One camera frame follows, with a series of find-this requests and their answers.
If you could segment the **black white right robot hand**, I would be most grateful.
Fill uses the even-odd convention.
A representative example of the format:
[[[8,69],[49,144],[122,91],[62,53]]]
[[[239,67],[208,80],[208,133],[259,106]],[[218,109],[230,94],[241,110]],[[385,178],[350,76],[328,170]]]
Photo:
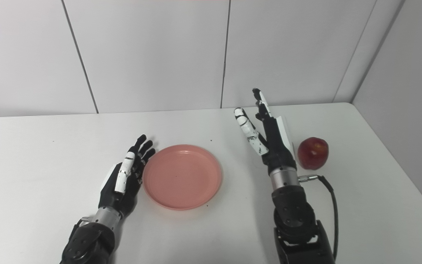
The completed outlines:
[[[248,143],[261,157],[269,173],[286,167],[297,169],[293,154],[283,141],[284,125],[271,113],[263,92],[258,88],[253,88],[252,92],[258,108],[256,118],[262,122],[265,135],[257,130],[243,108],[234,109],[234,117]]]

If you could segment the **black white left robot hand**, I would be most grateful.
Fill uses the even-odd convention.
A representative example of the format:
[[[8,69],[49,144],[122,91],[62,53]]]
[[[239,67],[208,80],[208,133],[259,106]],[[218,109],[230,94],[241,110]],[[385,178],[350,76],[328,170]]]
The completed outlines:
[[[99,208],[112,208],[121,218],[134,208],[136,196],[143,182],[143,173],[149,159],[156,153],[153,141],[145,134],[129,148],[122,162],[114,165],[100,191]]]

